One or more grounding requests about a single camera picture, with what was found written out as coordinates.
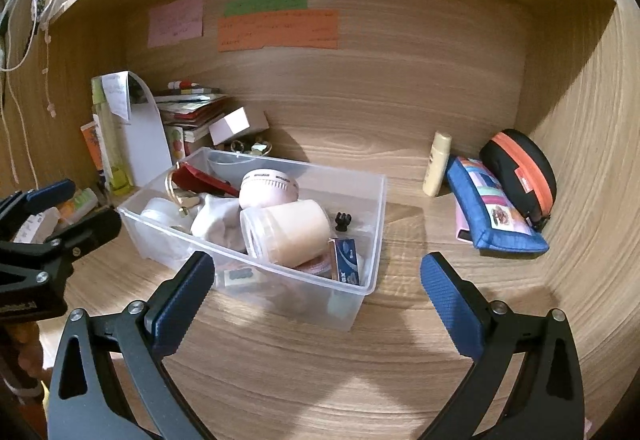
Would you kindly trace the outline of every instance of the stack of books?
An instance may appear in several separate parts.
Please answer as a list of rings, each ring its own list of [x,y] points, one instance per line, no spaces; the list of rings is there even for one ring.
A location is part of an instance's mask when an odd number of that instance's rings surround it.
[[[172,160],[177,162],[201,147],[212,147],[209,126],[225,116],[228,97],[218,88],[169,89],[154,93]]]

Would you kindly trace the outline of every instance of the metal screw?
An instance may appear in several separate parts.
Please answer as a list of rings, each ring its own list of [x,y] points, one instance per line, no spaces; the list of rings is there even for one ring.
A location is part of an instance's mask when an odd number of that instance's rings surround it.
[[[135,315],[142,312],[144,308],[145,308],[144,301],[133,301],[132,303],[129,303],[129,306],[127,306],[127,311],[131,315]]]
[[[509,307],[504,301],[491,301],[491,309],[494,314],[505,315]]]
[[[69,314],[69,320],[78,321],[78,319],[80,319],[80,317],[82,317],[83,315],[84,315],[84,310],[82,310],[81,308],[76,308]]]
[[[564,321],[566,319],[566,315],[564,315],[564,312],[559,309],[559,308],[554,308],[553,310],[551,310],[551,316],[556,320],[556,321]]]

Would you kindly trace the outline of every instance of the orange label tag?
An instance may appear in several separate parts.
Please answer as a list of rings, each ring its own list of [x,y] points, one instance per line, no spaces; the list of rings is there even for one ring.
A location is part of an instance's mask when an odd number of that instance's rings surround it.
[[[529,185],[529,181],[527,180],[527,178],[523,174],[522,170],[520,170],[520,168],[518,167],[515,170],[515,173],[516,173],[516,176],[518,177],[518,179],[520,180],[520,185],[522,185],[522,188],[524,189],[525,193],[529,194],[533,190],[533,187],[531,187],[531,185]]]
[[[265,46],[338,49],[338,10],[280,10],[218,19],[218,51]]]

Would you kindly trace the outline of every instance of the green sticky note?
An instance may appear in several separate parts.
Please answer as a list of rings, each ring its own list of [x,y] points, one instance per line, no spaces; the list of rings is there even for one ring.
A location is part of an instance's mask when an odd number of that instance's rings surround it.
[[[306,0],[233,0],[225,5],[225,17],[306,8]]]

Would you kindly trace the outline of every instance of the clear plastic bin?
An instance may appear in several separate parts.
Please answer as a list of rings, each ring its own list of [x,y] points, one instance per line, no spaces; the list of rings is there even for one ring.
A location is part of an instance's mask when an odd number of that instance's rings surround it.
[[[249,171],[277,169],[295,178],[300,186],[300,199],[317,201],[330,221],[338,212],[350,213],[353,220],[348,231],[340,233],[340,237],[353,238],[356,251],[364,261],[360,286],[266,263],[140,216],[151,198],[167,198],[164,191],[166,175],[150,182],[118,208],[140,255],[178,270],[194,251],[202,250],[216,265],[215,290],[270,312],[325,328],[349,330],[364,296],[376,288],[385,218],[386,177],[208,148],[199,149],[186,161],[237,188]],[[229,271],[236,271],[233,277],[241,275],[248,280],[243,285],[225,286]]]

